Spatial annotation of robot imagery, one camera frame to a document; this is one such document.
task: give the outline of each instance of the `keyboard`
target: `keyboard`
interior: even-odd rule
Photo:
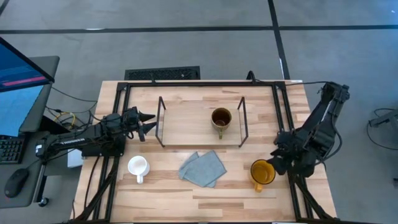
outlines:
[[[24,154],[23,137],[0,136],[0,165],[19,164]]]

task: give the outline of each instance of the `monitor screen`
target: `monitor screen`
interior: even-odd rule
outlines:
[[[0,37],[0,92],[45,85],[53,78]]]

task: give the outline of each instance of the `gray towel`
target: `gray towel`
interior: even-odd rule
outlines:
[[[180,179],[189,180],[200,187],[215,187],[216,180],[226,173],[223,163],[215,151],[199,157],[198,152],[192,154],[179,170]]]

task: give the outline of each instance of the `yellow cup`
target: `yellow cup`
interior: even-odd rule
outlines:
[[[264,159],[259,159],[251,165],[250,179],[254,183],[254,190],[262,191],[262,186],[271,183],[275,179],[275,169]]]

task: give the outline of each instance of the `wooden table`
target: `wooden table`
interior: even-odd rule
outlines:
[[[96,116],[112,113],[118,82],[103,82],[99,93]],[[310,114],[302,85],[287,87],[295,127],[299,127]],[[282,95],[279,94],[282,112]],[[201,101],[211,105],[237,105],[242,96],[246,99],[249,138],[242,148],[230,146],[169,146],[162,148],[151,131],[146,142],[128,140],[124,156],[120,159],[114,195],[111,222],[266,222],[294,221],[294,210],[286,175],[277,175],[273,183],[261,193],[255,193],[248,179],[250,165],[256,159],[270,158],[275,149],[273,140],[278,132],[275,106],[268,86],[224,87],[134,87],[131,89],[129,107],[137,106],[143,113],[156,114],[159,96],[168,107],[196,106]],[[121,97],[119,112],[123,105]],[[178,168],[195,151],[200,155],[214,149],[226,167],[227,173],[217,180],[215,189],[201,188],[178,178]],[[139,185],[136,177],[127,170],[133,156],[144,156],[150,172]],[[84,161],[75,197],[76,215],[83,210],[83,202],[95,157]],[[88,201],[94,196],[100,179],[102,158],[94,171]],[[330,188],[323,166],[307,179],[309,191],[331,216],[336,216]],[[108,193],[101,204],[100,218],[104,217]],[[305,215],[302,195],[298,190],[301,213]]]

